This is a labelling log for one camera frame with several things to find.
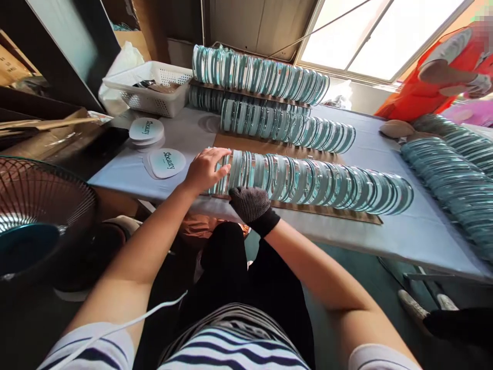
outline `window frame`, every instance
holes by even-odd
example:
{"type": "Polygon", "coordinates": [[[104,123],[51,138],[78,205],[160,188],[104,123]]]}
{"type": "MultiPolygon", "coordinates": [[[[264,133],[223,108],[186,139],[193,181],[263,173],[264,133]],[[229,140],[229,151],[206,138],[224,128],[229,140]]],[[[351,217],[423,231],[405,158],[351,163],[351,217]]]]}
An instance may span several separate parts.
{"type": "MultiPolygon", "coordinates": [[[[310,34],[314,30],[318,16],[320,15],[320,12],[322,10],[322,7],[325,4],[325,1],[326,0],[317,0],[317,4],[313,10],[313,14],[310,18],[307,29],[305,31],[305,35],[310,34]]],[[[380,14],[376,17],[375,23],[370,27],[367,34],[363,37],[358,49],[356,50],[355,54],[353,55],[353,57],[351,58],[351,60],[349,61],[348,65],[346,66],[345,69],[331,68],[331,67],[327,67],[324,65],[316,64],[316,63],[310,63],[310,62],[302,61],[301,57],[303,56],[303,53],[305,52],[305,48],[306,48],[308,41],[310,39],[309,37],[305,38],[302,41],[301,46],[298,49],[298,52],[296,53],[296,58],[294,60],[293,65],[314,69],[314,70],[319,71],[319,72],[328,73],[328,74],[335,76],[335,77],[351,79],[351,80],[358,81],[358,82],[370,83],[370,84],[375,84],[375,85],[392,85],[397,81],[397,79],[400,76],[402,76],[402,74],[405,71],[407,71],[407,69],[409,69],[409,67],[411,67],[411,65],[415,61],[417,61],[420,58],[421,55],[423,55],[423,53],[426,50],[428,50],[441,37],[441,35],[455,22],[455,20],[467,8],[469,8],[469,6],[471,6],[471,4],[474,3],[474,0],[463,0],[461,2],[461,4],[457,7],[457,9],[445,20],[444,23],[441,24],[441,26],[425,41],[425,43],[411,56],[411,58],[409,58],[409,60],[395,73],[395,75],[390,80],[384,80],[384,79],[379,79],[379,78],[373,77],[373,76],[362,75],[360,73],[350,72],[349,67],[351,66],[351,64],[356,59],[359,52],[363,49],[366,42],[370,39],[375,28],[377,28],[380,21],[384,18],[385,14],[389,10],[389,8],[393,2],[394,2],[394,0],[387,0],[386,5],[383,7],[380,14]]]]}

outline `hand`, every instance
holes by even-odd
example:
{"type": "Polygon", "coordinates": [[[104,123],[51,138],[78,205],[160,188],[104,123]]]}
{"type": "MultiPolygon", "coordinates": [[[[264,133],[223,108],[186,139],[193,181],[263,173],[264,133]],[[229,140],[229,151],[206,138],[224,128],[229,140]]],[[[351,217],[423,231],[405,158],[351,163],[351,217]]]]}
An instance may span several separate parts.
{"type": "Polygon", "coordinates": [[[265,237],[277,225],[280,217],[272,210],[271,201],[265,190],[238,187],[230,189],[230,204],[238,216],[265,237]]]}
{"type": "Polygon", "coordinates": [[[464,94],[464,97],[466,99],[479,99],[479,98],[485,97],[486,95],[489,95],[491,93],[493,93],[493,86],[488,91],[485,91],[485,92],[483,92],[483,91],[473,92],[473,93],[467,92],[464,94]]]}
{"type": "Polygon", "coordinates": [[[228,154],[231,154],[231,151],[225,148],[204,149],[190,163],[182,185],[195,196],[211,188],[230,171],[230,164],[224,165],[216,171],[217,162],[228,154]]]}
{"type": "Polygon", "coordinates": [[[471,96],[471,94],[473,96],[485,94],[491,89],[491,78],[488,75],[478,74],[476,78],[471,82],[468,82],[466,86],[472,86],[472,88],[468,91],[469,96],[471,96]]]}

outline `round white label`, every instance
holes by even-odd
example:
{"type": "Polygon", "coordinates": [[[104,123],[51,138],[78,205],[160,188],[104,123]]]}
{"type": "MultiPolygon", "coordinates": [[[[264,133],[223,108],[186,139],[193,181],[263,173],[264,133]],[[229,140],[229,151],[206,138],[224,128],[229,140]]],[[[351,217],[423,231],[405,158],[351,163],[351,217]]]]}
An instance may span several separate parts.
{"type": "Polygon", "coordinates": [[[162,138],[164,126],[161,121],[154,118],[138,118],[130,126],[128,135],[133,141],[152,142],[156,138],[162,138]]]}
{"type": "Polygon", "coordinates": [[[149,164],[156,177],[167,178],[185,168],[185,156],[174,149],[161,148],[149,153],[149,164]]]}

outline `white plastic bag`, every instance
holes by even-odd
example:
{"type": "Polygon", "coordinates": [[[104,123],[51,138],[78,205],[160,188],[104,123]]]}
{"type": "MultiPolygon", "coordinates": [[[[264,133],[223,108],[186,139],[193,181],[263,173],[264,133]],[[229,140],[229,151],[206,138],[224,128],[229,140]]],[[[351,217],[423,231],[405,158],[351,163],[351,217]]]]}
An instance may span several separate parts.
{"type": "Polygon", "coordinates": [[[351,80],[346,80],[338,85],[331,85],[322,99],[323,105],[351,110],[351,95],[353,91],[350,86],[351,80]]]}
{"type": "MultiPolygon", "coordinates": [[[[115,61],[111,65],[106,77],[144,64],[144,58],[132,43],[125,41],[122,50],[118,53],[115,61]]],[[[110,89],[105,84],[101,84],[98,91],[98,98],[110,116],[116,117],[125,112],[129,107],[122,100],[120,91],[110,89]]]]}

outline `white sleeve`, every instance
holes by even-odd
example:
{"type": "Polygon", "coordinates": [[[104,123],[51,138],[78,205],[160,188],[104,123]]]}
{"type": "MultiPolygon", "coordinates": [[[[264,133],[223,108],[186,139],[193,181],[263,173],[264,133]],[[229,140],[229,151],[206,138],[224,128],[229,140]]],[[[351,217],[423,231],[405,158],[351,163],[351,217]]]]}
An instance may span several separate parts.
{"type": "Polygon", "coordinates": [[[452,36],[431,52],[423,63],[423,66],[438,59],[446,60],[447,64],[452,63],[454,59],[459,56],[462,50],[464,50],[471,37],[472,30],[470,28],[466,28],[464,31],[452,36]]]}
{"type": "Polygon", "coordinates": [[[422,370],[409,358],[381,344],[363,344],[349,357],[349,370],[422,370]]]}
{"type": "MultiPolygon", "coordinates": [[[[92,337],[116,326],[111,323],[99,322],[84,325],[71,331],[55,344],[38,370],[51,369],[92,337]]],[[[134,357],[134,344],[130,334],[123,329],[97,340],[63,369],[130,370],[134,365],[134,357]]]]}

